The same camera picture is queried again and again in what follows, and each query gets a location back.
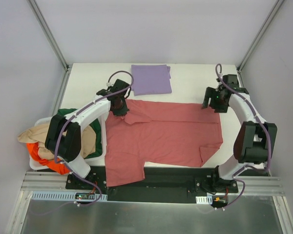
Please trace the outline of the pink t shirt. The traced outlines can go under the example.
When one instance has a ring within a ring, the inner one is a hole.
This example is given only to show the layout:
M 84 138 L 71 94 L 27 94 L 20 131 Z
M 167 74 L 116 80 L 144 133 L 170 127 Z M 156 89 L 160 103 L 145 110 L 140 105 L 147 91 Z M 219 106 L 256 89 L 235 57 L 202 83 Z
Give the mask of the pink t shirt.
M 146 162 L 203 166 L 223 143 L 220 116 L 197 103 L 129 100 L 123 117 L 105 122 L 109 187 L 145 179 Z

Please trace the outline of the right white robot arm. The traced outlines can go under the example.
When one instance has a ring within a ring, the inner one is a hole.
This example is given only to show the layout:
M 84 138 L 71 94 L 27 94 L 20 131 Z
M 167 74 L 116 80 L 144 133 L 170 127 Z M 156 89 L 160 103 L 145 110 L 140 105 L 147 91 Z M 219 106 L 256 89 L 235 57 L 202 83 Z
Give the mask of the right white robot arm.
M 234 178 L 256 165 L 270 165 L 277 126 L 267 122 L 251 102 L 246 88 L 239 85 L 236 75 L 217 76 L 218 87 L 208 87 L 203 108 L 216 113 L 226 113 L 232 108 L 241 127 L 233 145 L 233 155 L 212 171 L 205 183 L 215 192 L 222 192 L 233 185 Z

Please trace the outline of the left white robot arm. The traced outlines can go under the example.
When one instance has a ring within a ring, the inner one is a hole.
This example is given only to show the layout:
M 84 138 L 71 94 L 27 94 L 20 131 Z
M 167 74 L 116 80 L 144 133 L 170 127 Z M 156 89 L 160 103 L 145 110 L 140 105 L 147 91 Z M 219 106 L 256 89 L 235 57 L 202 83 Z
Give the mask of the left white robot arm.
M 107 89 L 101 89 L 89 103 L 76 111 L 65 115 L 54 115 L 50 120 L 45 147 L 59 157 L 69 170 L 78 175 L 76 183 L 82 189 L 90 189 L 93 177 L 89 175 L 90 166 L 81 155 L 82 133 L 94 120 L 112 112 L 122 117 L 129 111 L 126 98 L 131 91 L 131 84 L 117 79 Z

